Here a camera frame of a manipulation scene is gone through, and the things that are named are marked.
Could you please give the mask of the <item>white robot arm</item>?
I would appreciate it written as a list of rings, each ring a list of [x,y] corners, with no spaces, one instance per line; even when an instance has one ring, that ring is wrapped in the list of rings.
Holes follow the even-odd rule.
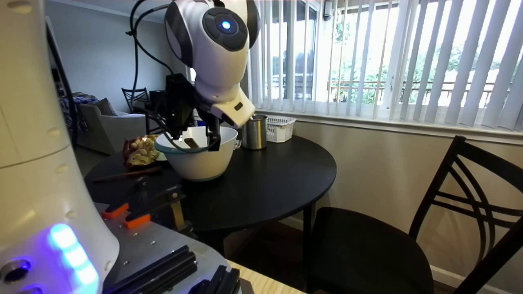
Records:
[[[101,294],[119,241],[56,97],[42,0],[0,0],[0,294]]]

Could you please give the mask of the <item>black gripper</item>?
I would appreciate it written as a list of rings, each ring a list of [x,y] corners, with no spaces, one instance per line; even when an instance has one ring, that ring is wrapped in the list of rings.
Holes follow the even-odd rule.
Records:
[[[247,96],[229,100],[204,100],[198,105],[199,115],[208,122],[208,149],[216,151],[221,146],[221,122],[226,120],[234,127],[242,127],[253,114],[255,105]]]

